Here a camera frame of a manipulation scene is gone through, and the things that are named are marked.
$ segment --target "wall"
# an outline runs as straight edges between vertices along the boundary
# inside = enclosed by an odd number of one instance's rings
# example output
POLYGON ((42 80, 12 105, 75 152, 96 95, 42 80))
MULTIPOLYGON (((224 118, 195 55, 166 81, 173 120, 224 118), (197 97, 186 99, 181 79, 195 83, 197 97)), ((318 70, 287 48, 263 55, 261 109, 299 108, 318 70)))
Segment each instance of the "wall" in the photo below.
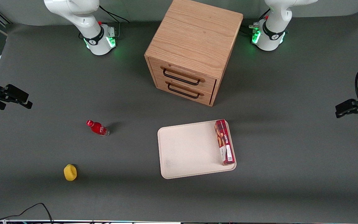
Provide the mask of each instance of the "wall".
MULTIPOLYGON (((262 0, 197 0, 198 2, 244 14, 245 18, 259 17, 268 9, 262 0)), ((130 21, 161 21, 172 0, 100 0, 100 5, 130 21)), ((0 0, 0 11, 14 23, 27 25, 70 24, 52 14, 43 0, 0 0)), ((358 0, 320 0, 308 6, 292 8, 294 17, 345 16, 358 12, 358 0)), ((101 9, 94 13, 97 20, 112 19, 101 9)))

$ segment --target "drawer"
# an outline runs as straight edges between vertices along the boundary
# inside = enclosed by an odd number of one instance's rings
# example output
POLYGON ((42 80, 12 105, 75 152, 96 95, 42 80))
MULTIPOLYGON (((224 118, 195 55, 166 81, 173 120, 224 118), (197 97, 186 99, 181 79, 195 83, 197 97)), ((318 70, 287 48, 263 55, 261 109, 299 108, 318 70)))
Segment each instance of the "drawer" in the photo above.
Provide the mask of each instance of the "drawer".
POLYGON ((168 80, 156 79, 157 88, 164 90, 166 92, 184 97, 189 100, 193 100, 205 105, 209 105, 211 100, 211 93, 198 91, 186 86, 179 85, 168 80))
POLYGON ((216 83, 214 78, 204 77, 151 58, 149 58, 149 62, 156 80, 167 80, 168 82, 177 83, 196 91, 213 92, 216 83))

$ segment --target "green led light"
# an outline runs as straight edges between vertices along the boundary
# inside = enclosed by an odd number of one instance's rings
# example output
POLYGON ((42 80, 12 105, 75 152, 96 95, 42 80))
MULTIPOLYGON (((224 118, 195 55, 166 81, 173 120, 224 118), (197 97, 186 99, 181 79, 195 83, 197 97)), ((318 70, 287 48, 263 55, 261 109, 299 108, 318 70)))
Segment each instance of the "green led light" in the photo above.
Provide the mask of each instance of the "green led light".
POLYGON ((256 44, 259 40, 259 37, 260 37, 260 31, 258 30, 256 33, 254 33, 253 37, 252 37, 252 42, 254 44, 256 44))
POLYGON ((114 37, 106 37, 106 40, 111 48, 115 47, 115 38, 114 37))
POLYGON ((282 34, 281 40, 280 40, 280 44, 282 43, 282 40, 284 40, 284 36, 285 36, 285 32, 282 34))
POLYGON ((86 42, 85 38, 84 38, 84 42, 85 42, 85 44, 86 44, 86 48, 89 49, 88 43, 86 42))

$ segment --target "wooden drawer cabinet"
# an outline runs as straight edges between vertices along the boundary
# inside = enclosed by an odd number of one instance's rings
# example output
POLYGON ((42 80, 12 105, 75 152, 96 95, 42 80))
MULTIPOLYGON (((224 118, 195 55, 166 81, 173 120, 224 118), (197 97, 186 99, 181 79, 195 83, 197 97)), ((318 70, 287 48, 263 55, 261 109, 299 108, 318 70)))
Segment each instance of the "wooden drawer cabinet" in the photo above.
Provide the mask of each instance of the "wooden drawer cabinet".
POLYGON ((145 59, 155 86, 212 106, 243 15, 190 0, 173 0, 145 59))

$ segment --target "wooden cabinet top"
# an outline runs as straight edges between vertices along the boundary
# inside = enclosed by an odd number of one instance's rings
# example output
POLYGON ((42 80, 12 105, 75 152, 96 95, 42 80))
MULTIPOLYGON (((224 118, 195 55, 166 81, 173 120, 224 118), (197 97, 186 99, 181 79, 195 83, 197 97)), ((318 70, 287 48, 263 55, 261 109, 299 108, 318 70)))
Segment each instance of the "wooden cabinet top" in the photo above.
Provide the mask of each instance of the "wooden cabinet top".
POLYGON ((242 19, 241 13, 173 0, 145 56, 219 79, 242 19))

